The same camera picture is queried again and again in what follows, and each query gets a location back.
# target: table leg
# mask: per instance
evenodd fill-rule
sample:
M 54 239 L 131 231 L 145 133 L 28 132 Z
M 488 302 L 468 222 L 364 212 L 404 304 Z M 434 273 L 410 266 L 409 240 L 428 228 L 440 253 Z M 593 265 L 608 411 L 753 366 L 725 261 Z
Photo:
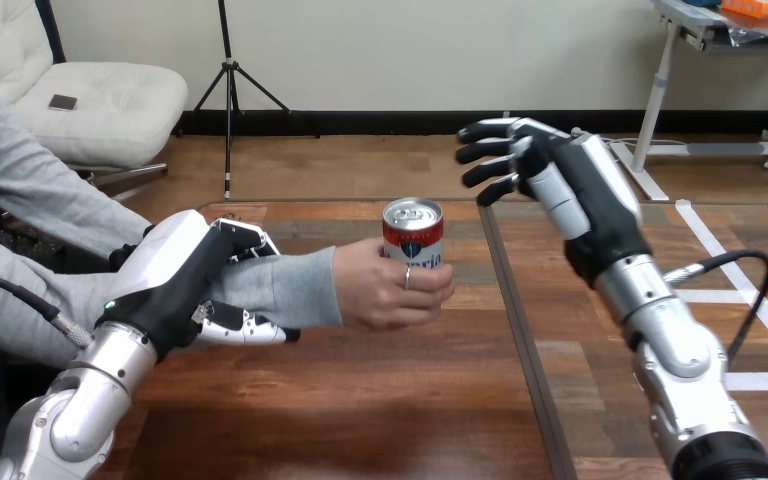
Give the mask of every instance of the table leg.
M 680 28 L 672 22 L 667 24 L 667 44 L 661 57 L 661 66 L 658 67 L 658 73 L 655 74 L 655 83 L 652 86 L 652 93 L 649 95 L 649 104 L 646 106 L 646 116 L 643 117 L 643 127 L 637 139 L 634 155 L 625 144 L 610 143 L 611 149 L 620 159 L 619 163 L 625 167 L 631 178 L 643 190 L 643 193 L 656 202 L 669 201 L 670 197 L 655 183 L 655 180 L 645 170 L 644 165 L 646 164 L 646 155 L 649 153 L 649 145 L 652 143 L 652 134 L 655 133 L 655 124 L 658 122 L 658 113 L 660 113 L 661 105 L 664 103 L 664 94 L 667 91 L 667 82 L 673 63 L 673 51 Z
M 673 63 L 673 51 L 680 27 L 670 22 L 667 25 L 667 45 L 664 47 L 664 55 L 661 57 L 661 66 L 655 74 L 655 83 L 652 85 L 652 93 L 649 95 L 649 105 L 646 106 L 646 116 L 643 117 L 643 127 L 640 129 L 640 137 L 637 139 L 637 147 L 634 149 L 634 161 L 631 169 L 637 173 L 643 171 L 646 164 L 646 154 L 649 144 L 652 143 L 652 134 L 655 133 L 655 124 L 658 123 L 658 114 L 664 103 L 664 94 L 667 92 L 667 83 L 670 79 L 670 69 Z

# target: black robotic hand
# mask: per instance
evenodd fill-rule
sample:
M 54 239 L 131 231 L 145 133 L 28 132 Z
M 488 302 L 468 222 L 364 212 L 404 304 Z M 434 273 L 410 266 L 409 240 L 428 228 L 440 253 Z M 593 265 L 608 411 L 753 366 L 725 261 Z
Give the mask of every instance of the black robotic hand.
M 617 260 L 650 254 L 634 194 L 597 136 L 572 138 L 531 119 L 483 120 L 458 132 L 456 159 L 485 161 L 463 176 L 467 187 L 501 177 L 478 194 L 490 206 L 518 191 L 539 201 L 564 236 L 570 265 L 588 285 Z

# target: cell phone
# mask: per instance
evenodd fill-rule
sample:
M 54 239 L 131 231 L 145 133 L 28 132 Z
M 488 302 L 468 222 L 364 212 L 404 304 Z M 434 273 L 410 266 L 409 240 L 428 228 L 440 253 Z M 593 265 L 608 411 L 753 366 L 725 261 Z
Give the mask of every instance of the cell phone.
M 78 105 L 78 99 L 75 97 L 55 95 L 51 97 L 51 102 L 48 104 L 48 108 L 52 110 L 72 111 L 75 109 L 76 105 Z

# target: robotic arm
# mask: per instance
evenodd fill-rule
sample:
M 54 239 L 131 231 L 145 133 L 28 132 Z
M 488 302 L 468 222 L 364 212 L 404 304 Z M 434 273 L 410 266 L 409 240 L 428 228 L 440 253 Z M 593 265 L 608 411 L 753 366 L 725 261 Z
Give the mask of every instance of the robotic arm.
M 111 300 L 90 335 L 62 316 L 51 321 L 80 349 L 45 396 L 14 415 L 0 480 L 85 479 L 107 459 L 114 429 L 154 365 L 200 341 L 263 345 L 298 340 L 244 309 L 203 301 L 229 262 L 278 255 L 260 228 L 195 211 L 169 217 L 117 273 Z
M 598 136 L 576 139 L 531 119 L 464 128 L 462 164 L 501 156 L 464 175 L 489 206 L 519 191 L 539 201 L 565 239 L 575 272 L 608 306 L 634 352 L 633 371 L 651 406 L 652 436 L 675 479 L 768 479 L 768 455 L 724 385 L 728 357 L 665 280 L 640 232 L 640 207 Z

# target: can lid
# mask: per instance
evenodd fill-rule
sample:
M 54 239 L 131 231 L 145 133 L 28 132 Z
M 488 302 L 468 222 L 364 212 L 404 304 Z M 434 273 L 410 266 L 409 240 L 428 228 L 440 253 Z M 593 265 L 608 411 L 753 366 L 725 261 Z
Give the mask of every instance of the can lid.
M 384 209 L 384 221 L 400 230 L 423 230 L 436 225 L 442 218 L 440 206 L 424 198 L 403 198 Z

